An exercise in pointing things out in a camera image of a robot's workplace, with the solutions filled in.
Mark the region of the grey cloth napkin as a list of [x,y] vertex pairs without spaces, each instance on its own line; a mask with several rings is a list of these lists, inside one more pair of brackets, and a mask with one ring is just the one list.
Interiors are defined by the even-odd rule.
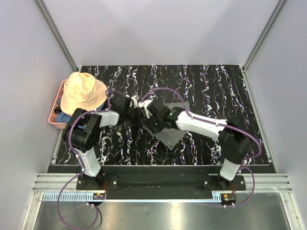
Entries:
[[[184,109],[182,103],[165,103],[170,110],[174,107],[180,107]],[[184,105],[190,109],[189,102],[184,102]],[[162,142],[169,150],[173,150],[175,145],[185,136],[187,131],[177,130],[174,128],[164,128],[161,132],[154,134],[149,128],[143,125],[143,128],[152,136]]]

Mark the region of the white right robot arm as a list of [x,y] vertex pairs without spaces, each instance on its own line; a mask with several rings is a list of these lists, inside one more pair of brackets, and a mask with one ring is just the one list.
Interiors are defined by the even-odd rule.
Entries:
[[165,128],[173,128],[217,141],[224,156],[218,185],[224,190],[234,186],[235,176],[252,146],[251,138],[239,130],[238,119],[213,119],[186,112],[177,106],[169,109],[158,99],[145,100],[139,106],[145,117],[144,123],[153,134],[160,133]]

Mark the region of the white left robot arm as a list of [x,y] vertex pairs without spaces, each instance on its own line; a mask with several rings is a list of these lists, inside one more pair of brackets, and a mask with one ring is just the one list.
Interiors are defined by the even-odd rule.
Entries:
[[101,128],[121,125],[125,122],[138,123],[139,118],[138,95],[127,97],[119,95],[111,98],[106,104],[106,110],[86,111],[77,108],[66,125],[62,138],[75,152],[79,160],[82,173],[87,178],[87,184],[94,190],[103,186],[103,177],[98,175],[101,166],[96,158],[94,146],[100,138]]

